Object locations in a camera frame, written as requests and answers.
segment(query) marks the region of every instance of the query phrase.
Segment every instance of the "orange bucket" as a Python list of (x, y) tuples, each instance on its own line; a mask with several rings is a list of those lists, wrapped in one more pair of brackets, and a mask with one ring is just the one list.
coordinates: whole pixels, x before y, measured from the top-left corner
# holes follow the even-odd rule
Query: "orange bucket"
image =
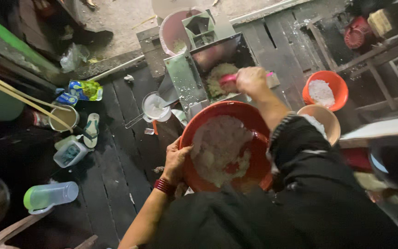
[[(180, 149), (191, 145), (196, 130), (210, 118), (220, 115), (233, 116), (244, 124), (248, 130), (256, 131), (253, 140), (248, 145), (251, 151), (250, 167), (245, 176), (234, 178), (231, 185), (238, 190), (248, 190), (253, 185), (259, 185), (267, 190), (272, 185), (271, 164), (265, 152), (268, 148), (270, 130), (259, 111), (252, 105), (238, 101), (220, 101), (204, 108), (186, 126), (180, 139)], [(186, 156), (183, 167), (184, 180), (195, 192), (219, 191), (212, 183), (199, 176), (193, 166), (190, 156)]]
[(329, 110), (333, 112), (338, 111), (345, 105), (346, 100), (348, 100), (348, 87), (346, 86), (346, 82), (342, 79), (342, 77), (332, 71), (318, 71), (308, 78), (307, 84), (303, 88), (302, 92), (302, 97), (306, 105), (315, 104), (308, 91), (308, 85), (313, 80), (323, 80), (326, 83), (329, 83), (328, 86), (333, 91), (334, 100), (336, 102), (329, 108)]

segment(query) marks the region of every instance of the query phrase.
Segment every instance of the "wooden chair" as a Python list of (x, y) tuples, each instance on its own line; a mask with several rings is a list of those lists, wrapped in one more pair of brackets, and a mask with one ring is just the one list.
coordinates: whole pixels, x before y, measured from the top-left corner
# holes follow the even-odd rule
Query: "wooden chair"
[[(42, 214), (30, 215), (18, 221), (17, 223), (7, 227), (6, 229), (2, 230), (0, 232), (0, 249), (20, 249), (15, 246), (8, 246), (5, 244), (5, 242), (13, 238), (15, 235), (19, 234), (20, 232), (24, 231), (26, 228), (30, 227), (32, 224), (35, 224), (35, 222), (44, 218), (50, 212), (52, 212), (52, 210), (49, 210), (48, 212)], [(84, 241), (82, 244), (77, 246), (75, 249), (90, 249), (91, 246), (95, 244), (95, 241), (97, 239), (98, 236), (93, 235), (90, 238), (88, 238), (86, 241)]]

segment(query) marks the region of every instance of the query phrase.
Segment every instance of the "red bangle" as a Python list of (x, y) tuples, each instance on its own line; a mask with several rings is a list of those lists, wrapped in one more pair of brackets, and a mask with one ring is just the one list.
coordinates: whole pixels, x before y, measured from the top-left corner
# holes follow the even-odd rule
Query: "red bangle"
[(160, 191), (168, 195), (173, 195), (174, 191), (176, 190), (176, 186), (170, 185), (169, 182), (163, 178), (156, 180), (156, 182), (154, 182), (153, 187), (159, 189)]

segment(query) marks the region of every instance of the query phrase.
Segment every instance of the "metal handle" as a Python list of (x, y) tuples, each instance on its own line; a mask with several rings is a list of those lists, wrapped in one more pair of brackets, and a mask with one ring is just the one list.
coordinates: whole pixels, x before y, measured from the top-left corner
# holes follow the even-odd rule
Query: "metal handle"
[(133, 119), (132, 121), (130, 121), (128, 124), (125, 125), (125, 128), (128, 129), (130, 128), (132, 125), (134, 125), (135, 123), (137, 123), (139, 120), (141, 120), (144, 117), (145, 113), (137, 116), (135, 119)]

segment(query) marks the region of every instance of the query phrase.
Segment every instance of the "hand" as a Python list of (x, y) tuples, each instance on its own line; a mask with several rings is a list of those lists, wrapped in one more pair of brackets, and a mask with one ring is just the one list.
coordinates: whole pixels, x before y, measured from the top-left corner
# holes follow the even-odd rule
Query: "hand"
[(180, 137), (174, 143), (167, 146), (167, 159), (165, 160), (165, 169), (161, 178), (177, 186), (182, 179), (182, 166), (184, 165), (185, 156), (193, 149), (193, 145), (179, 149)]
[(237, 72), (237, 89), (258, 100), (263, 94), (270, 93), (267, 86), (267, 72), (263, 67), (246, 67)]

